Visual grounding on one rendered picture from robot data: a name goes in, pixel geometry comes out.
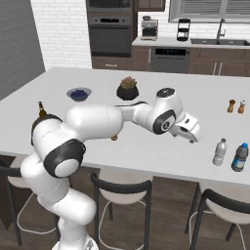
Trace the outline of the bowl of blueberries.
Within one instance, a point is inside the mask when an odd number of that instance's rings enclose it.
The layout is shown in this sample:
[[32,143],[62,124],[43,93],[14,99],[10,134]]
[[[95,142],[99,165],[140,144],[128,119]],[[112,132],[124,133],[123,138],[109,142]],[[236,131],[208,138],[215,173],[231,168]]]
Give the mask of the bowl of blueberries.
[[73,88],[66,92],[66,95],[75,102],[83,102],[87,100],[91,94],[92,94],[91,89],[82,87]]

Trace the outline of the silver coffee machine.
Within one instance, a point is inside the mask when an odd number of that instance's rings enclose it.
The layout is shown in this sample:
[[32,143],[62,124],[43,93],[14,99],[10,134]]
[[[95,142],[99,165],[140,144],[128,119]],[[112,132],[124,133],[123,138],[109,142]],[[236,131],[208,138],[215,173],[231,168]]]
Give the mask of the silver coffee machine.
[[158,35],[158,20],[153,20],[150,16],[143,16],[141,22],[142,40],[155,41]]

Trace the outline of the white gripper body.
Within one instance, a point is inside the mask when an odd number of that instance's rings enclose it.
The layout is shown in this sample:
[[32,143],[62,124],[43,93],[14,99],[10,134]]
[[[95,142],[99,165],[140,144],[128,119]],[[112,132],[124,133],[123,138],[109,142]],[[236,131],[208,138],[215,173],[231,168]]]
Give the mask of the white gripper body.
[[192,127],[180,125],[178,128],[178,135],[189,140],[191,143],[198,143],[201,139],[200,126],[198,124]]

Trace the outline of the clear plastic water bottle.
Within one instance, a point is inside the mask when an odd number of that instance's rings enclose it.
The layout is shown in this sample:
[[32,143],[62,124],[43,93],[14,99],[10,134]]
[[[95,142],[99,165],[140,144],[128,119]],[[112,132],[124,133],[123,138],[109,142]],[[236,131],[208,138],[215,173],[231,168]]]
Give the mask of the clear plastic water bottle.
[[221,166],[224,161],[225,154],[227,152],[227,142],[225,139],[221,139],[221,141],[217,144],[215,149],[215,154],[213,157],[213,164],[217,166]]

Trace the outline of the white kitchen island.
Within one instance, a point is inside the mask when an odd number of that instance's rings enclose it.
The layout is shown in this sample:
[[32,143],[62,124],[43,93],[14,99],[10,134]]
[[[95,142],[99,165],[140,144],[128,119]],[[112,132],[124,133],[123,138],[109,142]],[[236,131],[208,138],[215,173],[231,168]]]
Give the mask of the white kitchen island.
[[[64,117],[74,102],[66,92],[76,87],[92,90],[90,104],[120,104],[116,89],[127,77],[121,70],[54,67],[0,101],[0,151],[30,154],[30,129],[38,116],[38,102],[45,110]],[[158,90],[172,87],[179,94],[185,112],[196,117],[201,140],[190,143],[166,133],[157,136],[127,122],[116,141],[91,140],[83,163],[91,167],[148,171],[179,180],[212,180],[230,186],[250,188],[250,78],[197,74],[131,72],[138,82],[140,100],[149,104]],[[228,112],[229,100],[235,100]],[[241,101],[243,113],[238,113]],[[223,164],[213,164],[217,144],[225,139]],[[241,172],[231,169],[235,152],[243,143],[249,154]]]

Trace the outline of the brown wall cabinet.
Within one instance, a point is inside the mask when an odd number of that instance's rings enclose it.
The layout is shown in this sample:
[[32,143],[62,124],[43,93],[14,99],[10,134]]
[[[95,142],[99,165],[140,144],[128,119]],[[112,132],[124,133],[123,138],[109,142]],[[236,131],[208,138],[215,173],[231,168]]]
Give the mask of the brown wall cabinet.
[[166,0],[135,0],[136,12],[164,12]]

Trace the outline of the dark bottle with blue cap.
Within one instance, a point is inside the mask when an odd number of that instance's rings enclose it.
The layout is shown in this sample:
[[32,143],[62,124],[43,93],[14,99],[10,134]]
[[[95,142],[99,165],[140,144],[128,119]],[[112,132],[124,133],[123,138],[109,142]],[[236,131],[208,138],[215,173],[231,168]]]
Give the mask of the dark bottle with blue cap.
[[231,163],[231,169],[235,172],[241,172],[244,168],[246,159],[249,154],[248,144],[243,143],[235,152],[234,159]]

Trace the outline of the window with blinds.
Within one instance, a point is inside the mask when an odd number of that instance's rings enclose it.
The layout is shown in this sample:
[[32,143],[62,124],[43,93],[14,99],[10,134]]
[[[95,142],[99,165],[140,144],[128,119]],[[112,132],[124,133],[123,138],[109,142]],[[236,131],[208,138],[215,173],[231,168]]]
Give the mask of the window with blinds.
[[169,22],[250,23],[250,0],[170,0]]

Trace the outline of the succulent in black pot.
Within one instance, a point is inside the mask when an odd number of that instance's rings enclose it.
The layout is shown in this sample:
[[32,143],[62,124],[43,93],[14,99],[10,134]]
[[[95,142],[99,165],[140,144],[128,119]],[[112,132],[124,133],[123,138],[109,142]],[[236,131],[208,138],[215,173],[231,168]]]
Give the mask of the succulent in black pot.
[[135,99],[139,95],[136,79],[131,76],[122,79],[117,88],[116,95],[123,101],[132,101]]

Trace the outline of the black wall oven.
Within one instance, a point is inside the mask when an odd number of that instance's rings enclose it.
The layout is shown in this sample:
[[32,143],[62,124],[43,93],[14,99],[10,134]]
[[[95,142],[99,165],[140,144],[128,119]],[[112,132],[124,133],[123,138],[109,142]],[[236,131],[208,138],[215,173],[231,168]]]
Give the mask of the black wall oven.
[[130,70],[138,35],[134,0],[86,0],[92,68]]

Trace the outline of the black and white bar stool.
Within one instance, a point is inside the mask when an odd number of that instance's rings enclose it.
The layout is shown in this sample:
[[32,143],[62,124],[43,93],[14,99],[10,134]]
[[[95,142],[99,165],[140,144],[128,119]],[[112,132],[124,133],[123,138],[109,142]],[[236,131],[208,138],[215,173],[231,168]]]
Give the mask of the black and white bar stool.
[[230,240],[235,228],[238,228],[243,250],[246,250],[240,226],[250,225],[250,188],[230,187],[208,181],[196,185],[185,229],[185,234],[189,237],[189,250],[196,250],[202,216],[205,213],[214,214],[230,223],[226,241]]
[[[12,187],[15,187],[15,188],[29,188],[29,187],[22,179],[21,168],[19,166],[18,167],[14,166],[15,160],[12,162],[11,166],[7,166],[6,163],[2,159],[0,159],[0,173],[4,176],[5,184],[7,187],[8,198],[10,201],[11,214],[12,214],[12,219],[13,219],[13,223],[14,223],[16,238],[17,238],[18,246],[21,246],[21,232],[20,232],[21,228],[19,226],[19,217],[20,217],[21,211],[23,210],[23,208],[25,207],[27,202],[30,200],[32,194],[25,201],[20,212],[17,213],[16,203],[15,203]],[[46,232],[34,231],[33,233],[35,233],[35,234],[47,234],[47,233],[55,231],[57,234],[57,239],[59,240],[60,239],[60,231],[58,228],[59,217],[54,216],[54,219],[55,219],[55,227],[53,229],[46,231]]]
[[113,220],[112,205],[129,205],[140,202],[146,207],[145,219],[145,239],[144,244],[137,250],[148,250],[149,243],[149,224],[150,224],[150,208],[151,208],[151,191],[152,191],[152,177],[147,178],[145,182],[129,184],[124,174],[114,177],[115,180],[122,180],[122,184],[110,183],[103,180],[103,174],[91,174],[91,182],[94,185],[94,197],[96,205],[99,205],[99,196],[102,195],[107,204],[104,207],[102,217],[99,218],[99,212],[96,212],[94,219],[95,225],[95,240],[101,243],[109,250],[123,250],[106,245],[101,238],[101,227],[104,219],[105,211],[108,211],[109,219]]

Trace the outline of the sink with metal tap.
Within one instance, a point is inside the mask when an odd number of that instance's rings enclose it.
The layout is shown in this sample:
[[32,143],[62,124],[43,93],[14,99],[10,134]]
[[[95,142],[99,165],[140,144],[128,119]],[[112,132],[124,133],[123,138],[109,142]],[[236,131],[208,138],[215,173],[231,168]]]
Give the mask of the sink with metal tap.
[[222,25],[226,22],[226,20],[221,19],[219,28],[217,31],[217,36],[215,39],[210,38],[191,38],[191,44],[199,44],[199,45],[225,45],[225,46],[250,46],[250,41],[242,40],[242,39],[225,39],[226,30],[222,32]]

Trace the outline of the black dishwasher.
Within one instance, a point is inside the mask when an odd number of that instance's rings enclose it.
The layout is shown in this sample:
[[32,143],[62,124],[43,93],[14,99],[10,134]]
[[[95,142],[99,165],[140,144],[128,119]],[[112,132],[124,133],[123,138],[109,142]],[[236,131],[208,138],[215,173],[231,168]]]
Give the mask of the black dishwasher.
[[189,48],[155,47],[151,50],[153,72],[187,73]]

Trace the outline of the brown base cabinets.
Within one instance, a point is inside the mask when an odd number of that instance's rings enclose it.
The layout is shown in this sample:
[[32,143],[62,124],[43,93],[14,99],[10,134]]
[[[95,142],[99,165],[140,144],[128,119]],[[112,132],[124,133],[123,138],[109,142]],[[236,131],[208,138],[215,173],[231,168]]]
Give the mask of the brown base cabinets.
[[[133,46],[132,69],[151,71],[151,50]],[[216,76],[250,77],[250,49],[189,48],[187,73]]]

